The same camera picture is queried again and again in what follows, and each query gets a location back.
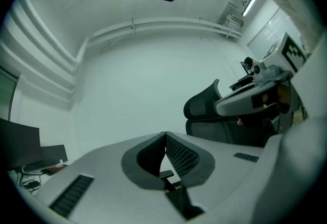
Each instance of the black chair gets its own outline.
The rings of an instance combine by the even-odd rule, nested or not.
[[[190,120],[210,120],[219,118],[216,113],[215,103],[221,99],[218,91],[218,79],[215,79],[204,91],[193,96],[184,105],[184,116]]]
[[[237,116],[203,121],[187,120],[186,134],[211,141],[257,147],[264,147],[272,135],[267,128],[239,126],[237,121]]]
[[[233,84],[231,89],[238,89],[252,80],[252,76],[245,76]],[[186,133],[217,142],[264,147],[274,133],[270,127],[263,126],[261,113],[241,116],[247,126],[237,124],[238,116],[223,117],[216,113],[215,103],[222,98],[218,91],[218,82],[216,79],[208,88],[186,102]]]

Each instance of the fluorescent light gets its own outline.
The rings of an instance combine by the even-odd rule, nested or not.
[[[248,3],[248,5],[245,7],[242,15],[245,16],[249,10],[251,9],[252,5],[254,4],[255,0],[250,0],[250,2]]]

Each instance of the white wall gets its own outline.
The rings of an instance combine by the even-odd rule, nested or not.
[[[69,161],[80,158],[81,149],[74,136],[70,111],[54,108],[24,94],[24,90],[20,93],[18,105],[18,115],[11,121],[40,128],[41,146],[64,144]]]
[[[160,131],[185,133],[185,102],[219,78],[222,95],[248,56],[218,35],[152,33],[86,60],[73,108],[83,153]]]
[[[94,32],[131,18],[191,16],[216,22],[227,1],[15,0],[0,33],[0,65],[23,75],[36,98],[69,109],[83,46]]]

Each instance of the monitor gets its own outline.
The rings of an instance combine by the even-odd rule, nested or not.
[[[7,170],[43,160],[39,128],[0,119],[0,143]]]
[[[63,162],[67,161],[67,154],[65,146],[63,144],[54,146],[44,146],[41,147],[41,150],[43,154],[43,160],[27,165],[24,168],[25,171],[33,171],[55,166],[56,164],[60,163],[60,160],[62,160]]]

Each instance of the vent grille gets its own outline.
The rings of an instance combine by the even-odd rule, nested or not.
[[[252,161],[252,162],[257,162],[259,159],[258,156],[248,155],[245,153],[236,153],[236,154],[234,154],[234,157],[240,158],[243,160],[247,160],[247,161]]]
[[[167,136],[166,154],[180,177],[189,173],[200,161],[199,155]]]
[[[59,215],[67,218],[93,180],[91,177],[79,175],[56,201],[52,203],[50,208]]]
[[[232,14],[231,18],[236,22],[239,22],[241,25],[243,25],[243,20],[241,18],[238,18],[236,15]]]

